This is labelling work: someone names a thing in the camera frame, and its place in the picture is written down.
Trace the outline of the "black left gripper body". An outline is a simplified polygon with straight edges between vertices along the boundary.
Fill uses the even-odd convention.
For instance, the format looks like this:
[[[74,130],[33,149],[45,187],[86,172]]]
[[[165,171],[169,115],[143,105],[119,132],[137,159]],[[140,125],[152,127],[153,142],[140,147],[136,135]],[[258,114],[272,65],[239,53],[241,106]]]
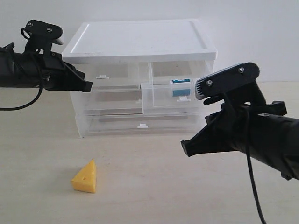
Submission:
[[[70,66],[58,56],[17,53],[14,59],[14,87],[69,91]]]

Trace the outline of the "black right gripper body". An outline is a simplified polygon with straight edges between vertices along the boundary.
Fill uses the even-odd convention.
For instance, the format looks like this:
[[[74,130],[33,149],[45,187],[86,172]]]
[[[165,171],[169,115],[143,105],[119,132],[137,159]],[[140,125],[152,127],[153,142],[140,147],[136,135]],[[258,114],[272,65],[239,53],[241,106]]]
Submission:
[[[245,133],[246,121],[262,113],[283,116],[287,114],[287,110],[283,101],[273,101],[271,104],[252,102],[250,105],[243,103],[235,106],[224,102],[220,111],[205,117],[205,151],[234,151],[229,142],[240,136],[248,137]]]

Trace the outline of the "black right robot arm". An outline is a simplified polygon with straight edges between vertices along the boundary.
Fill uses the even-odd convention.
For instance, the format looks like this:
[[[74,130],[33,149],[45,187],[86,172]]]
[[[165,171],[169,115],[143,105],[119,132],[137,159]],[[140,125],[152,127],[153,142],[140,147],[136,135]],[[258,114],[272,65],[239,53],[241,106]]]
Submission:
[[[181,141],[187,156],[249,150],[252,158],[283,178],[299,178],[299,120],[286,116],[283,101],[244,104],[231,112],[224,107],[207,116],[207,125],[195,136]]]

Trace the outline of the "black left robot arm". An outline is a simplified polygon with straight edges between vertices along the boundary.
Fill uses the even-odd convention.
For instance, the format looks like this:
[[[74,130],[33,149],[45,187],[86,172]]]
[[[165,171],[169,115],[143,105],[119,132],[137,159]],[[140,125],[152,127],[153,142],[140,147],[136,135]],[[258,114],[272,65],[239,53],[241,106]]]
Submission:
[[[1,88],[42,88],[48,91],[90,92],[93,83],[85,73],[62,60],[56,52],[16,53],[11,43],[0,49]]]

